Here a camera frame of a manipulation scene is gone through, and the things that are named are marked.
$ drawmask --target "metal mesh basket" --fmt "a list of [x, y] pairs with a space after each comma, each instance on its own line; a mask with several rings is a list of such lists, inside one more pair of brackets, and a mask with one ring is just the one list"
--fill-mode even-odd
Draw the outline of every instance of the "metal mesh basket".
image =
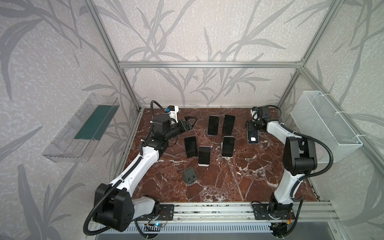
[[[337, 162], [362, 146], [356, 133], [320, 91], [304, 91], [291, 112], [300, 132], [325, 143]], [[316, 144], [319, 163], [328, 163], [327, 151]]]

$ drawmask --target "wall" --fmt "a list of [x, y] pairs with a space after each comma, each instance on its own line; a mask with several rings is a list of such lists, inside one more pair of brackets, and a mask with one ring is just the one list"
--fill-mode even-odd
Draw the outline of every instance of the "wall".
[[[384, 1], [344, 1], [306, 68], [384, 152]], [[294, 101], [286, 102], [294, 106]], [[384, 177], [361, 149], [321, 176], [317, 194], [330, 200], [351, 240], [384, 235]]]
[[[137, 112], [83, 1], [0, 1], [0, 238], [79, 239]], [[90, 93], [120, 108], [87, 163], [41, 154]]]
[[[94, 2], [120, 61], [299, 61], [331, 0]], [[136, 68], [126, 76], [144, 106], [220, 107], [273, 102], [292, 72]]]

